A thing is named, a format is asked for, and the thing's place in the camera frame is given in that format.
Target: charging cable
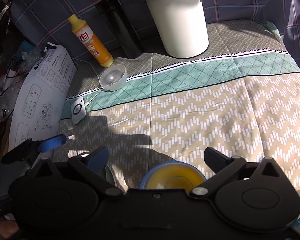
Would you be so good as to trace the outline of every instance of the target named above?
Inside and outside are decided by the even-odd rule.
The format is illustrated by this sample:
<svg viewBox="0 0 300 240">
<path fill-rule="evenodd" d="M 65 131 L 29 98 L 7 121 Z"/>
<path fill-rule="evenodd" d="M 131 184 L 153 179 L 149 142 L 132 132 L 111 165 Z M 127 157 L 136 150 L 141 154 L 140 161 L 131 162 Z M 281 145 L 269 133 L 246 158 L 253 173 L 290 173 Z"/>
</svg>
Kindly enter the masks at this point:
<svg viewBox="0 0 300 240">
<path fill-rule="evenodd" d="M 73 59 L 73 60 L 79 60 L 79 61 L 83 61 L 83 62 L 85 62 L 85 63 L 88 63 L 88 64 L 91 66 L 91 68 L 93 69 L 93 71 L 95 72 L 95 74 L 96 74 L 96 76 L 97 76 L 97 78 L 98 78 L 98 81 L 99 81 L 99 88 L 98 88 L 97 93 L 94 95 L 93 98 L 91 98 L 88 102 L 86 102 L 86 103 L 84 104 L 84 106 L 87 107 L 87 106 L 88 106 L 88 105 L 89 105 L 89 104 L 97 97 L 97 95 L 99 94 L 99 91 L 100 91 L 100 78 L 99 78 L 99 76 L 98 76 L 96 70 L 94 69 L 94 67 L 93 67 L 88 61 L 81 60 L 81 59 L 77 59 L 77 58 L 73 58 L 73 57 L 72 57 L 72 59 Z"/>
</svg>

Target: white thermos jug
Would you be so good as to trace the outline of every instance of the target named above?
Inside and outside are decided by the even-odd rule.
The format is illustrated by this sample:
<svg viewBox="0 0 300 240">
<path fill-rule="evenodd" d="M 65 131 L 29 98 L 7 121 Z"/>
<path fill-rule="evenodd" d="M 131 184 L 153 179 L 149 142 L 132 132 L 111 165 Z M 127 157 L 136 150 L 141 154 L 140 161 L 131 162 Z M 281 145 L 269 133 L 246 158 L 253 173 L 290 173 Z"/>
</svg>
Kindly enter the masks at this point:
<svg viewBox="0 0 300 240">
<path fill-rule="evenodd" d="M 167 53 L 194 57 L 208 45 L 202 0 L 146 0 Z"/>
</svg>

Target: black thermos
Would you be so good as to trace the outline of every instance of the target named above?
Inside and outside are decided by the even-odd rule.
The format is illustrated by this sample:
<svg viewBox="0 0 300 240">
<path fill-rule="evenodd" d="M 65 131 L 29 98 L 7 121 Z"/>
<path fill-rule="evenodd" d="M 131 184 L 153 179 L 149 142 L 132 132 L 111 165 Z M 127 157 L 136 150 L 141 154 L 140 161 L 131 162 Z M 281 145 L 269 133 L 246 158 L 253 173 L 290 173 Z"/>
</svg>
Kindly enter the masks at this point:
<svg viewBox="0 0 300 240">
<path fill-rule="evenodd" d="M 143 50 L 141 42 L 119 1 L 101 0 L 96 4 L 96 8 L 108 24 L 127 57 L 139 57 Z"/>
</svg>

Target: paper sheet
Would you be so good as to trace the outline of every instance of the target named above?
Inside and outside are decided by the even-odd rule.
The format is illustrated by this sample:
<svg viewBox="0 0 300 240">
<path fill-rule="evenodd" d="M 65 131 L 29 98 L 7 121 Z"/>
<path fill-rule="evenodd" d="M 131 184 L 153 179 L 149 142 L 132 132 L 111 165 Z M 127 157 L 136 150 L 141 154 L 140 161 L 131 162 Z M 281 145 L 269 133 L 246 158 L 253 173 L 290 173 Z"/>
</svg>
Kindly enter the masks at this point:
<svg viewBox="0 0 300 240">
<path fill-rule="evenodd" d="M 48 43 L 45 52 L 19 92 L 11 122 L 9 151 L 28 138 L 44 140 L 57 134 L 76 67 L 63 46 Z"/>
</svg>

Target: plaid curtain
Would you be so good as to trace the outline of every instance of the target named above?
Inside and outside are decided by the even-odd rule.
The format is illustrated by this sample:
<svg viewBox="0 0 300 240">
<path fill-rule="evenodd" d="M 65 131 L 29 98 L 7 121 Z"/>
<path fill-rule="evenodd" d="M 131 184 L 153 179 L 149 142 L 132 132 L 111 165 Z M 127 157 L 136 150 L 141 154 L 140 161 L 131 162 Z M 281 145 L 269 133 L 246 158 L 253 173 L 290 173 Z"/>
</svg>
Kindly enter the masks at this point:
<svg viewBox="0 0 300 240">
<path fill-rule="evenodd" d="M 87 21 L 108 50 L 120 47 L 94 6 L 100 0 L 12 1 L 12 21 L 36 45 L 44 46 L 48 41 L 61 44 L 72 57 L 90 59 L 90 53 L 71 33 L 67 18 L 74 13 Z M 119 1 L 142 40 L 158 35 L 146 0 Z M 300 0 L 204 0 L 202 3 L 207 24 L 234 19 L 274 23 L 300 67 Z"/>
</svg>

